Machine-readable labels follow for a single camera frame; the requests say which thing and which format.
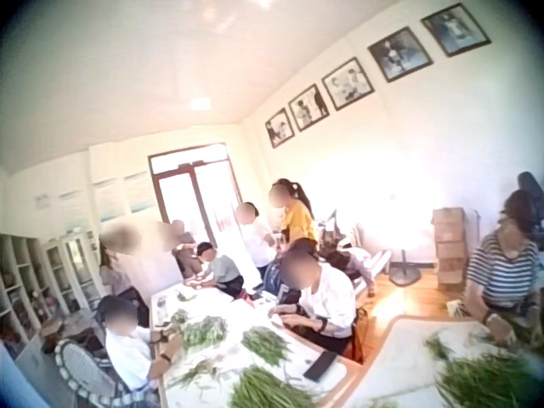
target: black phone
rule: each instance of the black phone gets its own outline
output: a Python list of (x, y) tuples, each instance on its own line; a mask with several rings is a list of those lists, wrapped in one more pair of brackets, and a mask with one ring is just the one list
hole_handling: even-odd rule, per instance
[(303, 374), (304, 378), (317, 383), (323, 374), (332, 366), (334, 360), (337, 358), (338, 354), (333, 353), (332, 351), (324, 351), (321, 353), (319, 358), (315, 361), (314, 364)]

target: framed photo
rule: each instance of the framed photo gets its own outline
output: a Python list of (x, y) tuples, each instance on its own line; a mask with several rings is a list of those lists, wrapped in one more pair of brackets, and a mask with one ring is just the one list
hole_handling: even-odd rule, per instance
[(484, 30), (462, 4), (440, 10), (422, 19), (448, 57), (491, 44)]
[(329, 116), (329, 110), (315, 84), (289, 102), (289, 109), (300, 132)]
[(292, 131), (291, 121), (287, 115), (286, 108), (282, 108), (278, 113), (273, 115), (265, 123), (265, 126), (269, 134), (270, 144), (274, 149), (295, 135)]
[(394, 32), (368, 49), (387, 82), (396, 81), (433, 63), (409, 27)]
[(374, 92), (368, 76), (355, 57), (344, 62), (321, 81), (337, 111)]

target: fan stand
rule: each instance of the fan stand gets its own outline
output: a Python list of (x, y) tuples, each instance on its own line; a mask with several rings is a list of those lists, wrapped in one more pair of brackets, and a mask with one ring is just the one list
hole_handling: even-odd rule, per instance
[(406, 251), (401, 250), (402, 267), (391, 268), (389, 270), (389, 281), (398, 287), (407, 287), (413, 285), (422, 278), (422, 272), (415, 266), (409, 266), (406, 263)]

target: ceiling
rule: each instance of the ceiling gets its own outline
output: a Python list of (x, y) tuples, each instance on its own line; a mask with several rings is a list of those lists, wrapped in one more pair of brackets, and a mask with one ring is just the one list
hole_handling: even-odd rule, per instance
[[(396, 0), (43, 0), (3, 33), (0, 164), (236, 123)], [(194, 98), (212, 109), (193, 111)]]

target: yellow shirt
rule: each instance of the yellow shirt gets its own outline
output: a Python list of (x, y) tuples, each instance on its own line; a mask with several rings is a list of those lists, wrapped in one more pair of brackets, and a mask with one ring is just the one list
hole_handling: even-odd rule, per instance
[(309, 238), (310, 240), (319, 242), (314, 220), (308, 208), (299, 200), (295, 200), (292, 207), (286, 208), (281, 222), (281, 229), (289, 231), (289, 240), (287, 243), (299, 238)]

